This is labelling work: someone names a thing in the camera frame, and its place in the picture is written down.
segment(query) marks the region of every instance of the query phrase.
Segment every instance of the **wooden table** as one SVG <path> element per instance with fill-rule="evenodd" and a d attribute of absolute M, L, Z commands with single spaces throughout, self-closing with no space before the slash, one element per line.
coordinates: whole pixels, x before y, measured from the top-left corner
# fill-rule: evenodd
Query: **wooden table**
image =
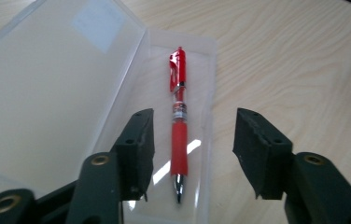
<path fill-rule="evenodd" d="M 0 28 L 32 0 L 0 0 Z M 123 0 L 149 27 L 218 41 L 210 223 L 286 223 L 232 154 L 236 108 L 260 112 L 351 183 L 351 4 L 341 0 Z"/>

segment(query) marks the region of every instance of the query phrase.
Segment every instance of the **light wood surface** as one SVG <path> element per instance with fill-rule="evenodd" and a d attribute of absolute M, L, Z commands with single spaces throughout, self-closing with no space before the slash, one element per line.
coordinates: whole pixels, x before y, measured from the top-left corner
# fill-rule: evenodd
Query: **light wood surface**
<path fill-rule="evenodd" d="M 0 28 L 31 0 L 0 0 Z M 341 0 L 124 0 L 149 27 L 218 42 L 210 223 L 287 223 L 256 200 L 232 154 L 236 108 L 260 112 L 351 183 L 351 4 Z"/>

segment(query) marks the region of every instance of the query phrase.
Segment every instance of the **red rubber grip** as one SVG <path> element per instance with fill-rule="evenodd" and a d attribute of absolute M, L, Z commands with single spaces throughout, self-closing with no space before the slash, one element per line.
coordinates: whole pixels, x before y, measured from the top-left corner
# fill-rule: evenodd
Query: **red rubber grip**
<path fill-rule="evenodd" d="M 171 175 L 187 175 L 188 174 L 188 129 L 184 122 L 173 124 L 172 128 L 172 163 Z"/>

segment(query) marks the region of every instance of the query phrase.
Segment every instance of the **pen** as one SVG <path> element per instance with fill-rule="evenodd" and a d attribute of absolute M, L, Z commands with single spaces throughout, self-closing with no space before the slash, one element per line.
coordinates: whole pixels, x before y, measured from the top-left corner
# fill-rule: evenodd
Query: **pen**
<path fill-rule="evenodd" d="M 188 175 L 186 58 L 179 47 L 170 55 L 170 92 L 173 94 L 171 176 L 175 176 L 175 195 L 178 203 L 184 192 L 184 178 Z"/>

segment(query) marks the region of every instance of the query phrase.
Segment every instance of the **pen clip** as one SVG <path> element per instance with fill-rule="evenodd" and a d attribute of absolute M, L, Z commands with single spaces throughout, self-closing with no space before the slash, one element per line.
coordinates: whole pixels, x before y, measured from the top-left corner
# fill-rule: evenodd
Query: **pen clip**
<path fill-rule="evenodd" d="M 185 51 L 179 47 L 170 55 L 170 91 L 174 91 L 175 87 L 180 83 L 185 83 Z"/>

